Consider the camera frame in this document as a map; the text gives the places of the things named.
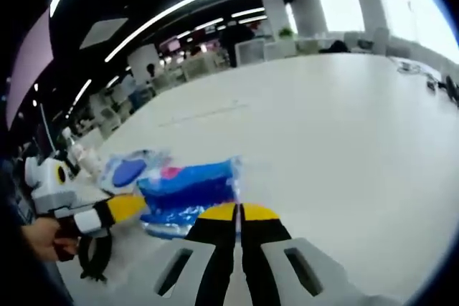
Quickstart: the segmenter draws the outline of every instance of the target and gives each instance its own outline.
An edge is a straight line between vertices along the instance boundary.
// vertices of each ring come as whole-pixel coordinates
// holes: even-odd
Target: cable
[[[107,236],[100,238],[92,238],[91,236],[82,236],[78,246],[78,260],[83,272],[80,275],[81,279],[90,277],[96,281],[107,282],[107,278],[103,275],[105,268],[108,266],[112,254],[113,238],[110,230],[107,229]],[[92,240],[95,240],[95,249],[93,257],[89,258],[89,248]]]
[[[403,75],[419,75],[424,73],[421,66],[418,64],[409,64],[408,66],[410,67],[409,69],[400,66],[397,68],[397,72]]]
[[[56,147],[55,147],[54,143],[52,142],[51,135],[49,134],[48,122],[46,121],[46,117],[44,116],[44,110],[43,110],[43,104],[42,103],[40,103],[40,110],[42,112],[44,129],[46,130],[46,134],[48,135],[49,144],[51,145],[52,150],[54,152],[56,152]]]

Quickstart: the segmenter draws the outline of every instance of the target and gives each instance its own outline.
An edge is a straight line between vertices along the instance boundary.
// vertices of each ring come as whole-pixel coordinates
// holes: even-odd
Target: blue plastic bag
[[[146,171],[163,168],[170,161],[169,152],[165,150],[136,150],[125,155],[113,155],[98,177],[98,187],[115,195],[132,192],[136,180],[143,178]]]
[[[149,214],[141,216],[145,230],[161,238],[184,237],[196,218],[211,206],[236,201],[239,160],[184,168],[166,167],[145,173],[137,186]]]

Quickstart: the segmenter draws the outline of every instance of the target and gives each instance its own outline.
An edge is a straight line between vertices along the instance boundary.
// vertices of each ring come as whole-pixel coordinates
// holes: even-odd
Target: potted plant
[[[296,55],[296,45],[293,40],[293,31],[290,27],[283,27],[279,30],[279,47],[284,57]]]
[[[293,31],[289,27],[283,27],[281,30],[279,30],[279,37],[281,39],[291,39],[293,38]]]

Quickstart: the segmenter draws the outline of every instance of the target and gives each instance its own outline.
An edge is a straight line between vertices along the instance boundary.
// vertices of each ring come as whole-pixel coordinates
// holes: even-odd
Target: plastic packaging
[[[86,148],[78,143],[75,135],[68,127],[64,128],[62,136],[67,141],[68,149],[78,162],[78,165],[89,173],[93,180],[96,180],[102,172],[103,163],[94,148]]]
[[[211,206],[239,199],[240,160],[183,168],[155,168],[137,181],[149,214],[144,229],[165,239],[185,237],[198,215]]]
[[[125,155],[114,155],[105,164],[97,185],[115,195],[132,193],[136,181],[144,178],[146,171],[163,168],[170,161],[171,157],[165,150],[136,150]]]

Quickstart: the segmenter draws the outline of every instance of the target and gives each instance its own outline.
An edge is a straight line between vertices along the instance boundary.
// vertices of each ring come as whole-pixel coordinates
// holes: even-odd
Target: office desk
[[[458,109],[423,78],[400,75],[386,57],[324,54],[163,92],[99,152],[169,148],[178,166],[241,155],[243,201],[278,212],[362,291],[405,301],[457,230],[458,138]],[[128,225],[114,234],[106,286],[80,280],[76,261],[60,265],[77,305],[117,305],[120,284],[148,276],[142,261],[161,240]]]
[[[437,81],[441,82],[442,79],[442,74],[437,71],[435,68],[429,66],[428,64],[425,64],[424,62],[419,62],[411,59],[407,59],[404,57],[388,57],[397,65],[397,68],[402,68],[403,63],[410,64],[412,66],[419,67],[419,72],[415,73],[416,75],[426,75],[427,73],[432,75],[434,79]]]

